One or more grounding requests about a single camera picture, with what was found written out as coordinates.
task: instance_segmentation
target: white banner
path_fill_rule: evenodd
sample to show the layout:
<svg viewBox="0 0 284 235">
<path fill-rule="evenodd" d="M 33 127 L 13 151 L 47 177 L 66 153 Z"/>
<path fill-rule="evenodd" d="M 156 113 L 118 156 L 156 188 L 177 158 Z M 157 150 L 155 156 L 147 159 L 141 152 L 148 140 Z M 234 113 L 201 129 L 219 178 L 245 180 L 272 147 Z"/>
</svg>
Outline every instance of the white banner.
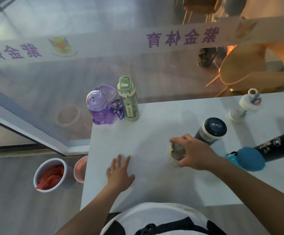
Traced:
<svg viewBox="0 0 284 235">
<path fill-rule="evenodd" d="M 284 16 L 0 41 L 0 65 L 284 41 Z"/>
</svg>

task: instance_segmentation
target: black water bottle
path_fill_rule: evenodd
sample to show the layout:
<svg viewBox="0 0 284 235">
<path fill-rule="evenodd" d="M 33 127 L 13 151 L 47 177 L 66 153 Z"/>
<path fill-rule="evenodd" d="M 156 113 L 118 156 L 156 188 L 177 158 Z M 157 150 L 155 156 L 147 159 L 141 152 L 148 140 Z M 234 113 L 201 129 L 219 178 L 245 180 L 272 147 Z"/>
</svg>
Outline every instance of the black water bottle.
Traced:
<svg viewBox="0 0 284 235">
<path fill-rule="evenodd" d="M 284 134 L 255 147 L 266 162 L 284 157 Z"/>
</svg>

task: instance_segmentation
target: white table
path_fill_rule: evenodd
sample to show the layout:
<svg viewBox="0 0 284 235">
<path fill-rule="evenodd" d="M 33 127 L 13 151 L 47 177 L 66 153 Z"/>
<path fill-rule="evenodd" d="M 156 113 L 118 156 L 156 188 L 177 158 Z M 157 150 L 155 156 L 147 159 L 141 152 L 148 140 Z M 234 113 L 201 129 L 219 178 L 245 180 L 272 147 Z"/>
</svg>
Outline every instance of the white table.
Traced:
<svg viewBox="0 0 284 235">
<path fill-rule="evenodd" d="M 195 206 L 242 203 L 217 177 L 207 171 L 174 167 L 167 155 L 171 137 L 194 135 L 210 117 L 222 119 L 228 128 L 212 148 L 219 155 L 244 146 L 254 147 L 284 133 L 284 92 L 263 94 L 263 109 L 245 123 L 227 117 L 240 96 L 139 104 L 140 119 L 93 125 L 81 209 L 106 185 L 106 169 L 118 154 L 131 155 L 128 174 L 132 186 L 121 193 L 111 212 L 121 212 L 142 202 L 173 202 Z M 284 193 L 284 158 L 253 173 Z"/>
</svg>

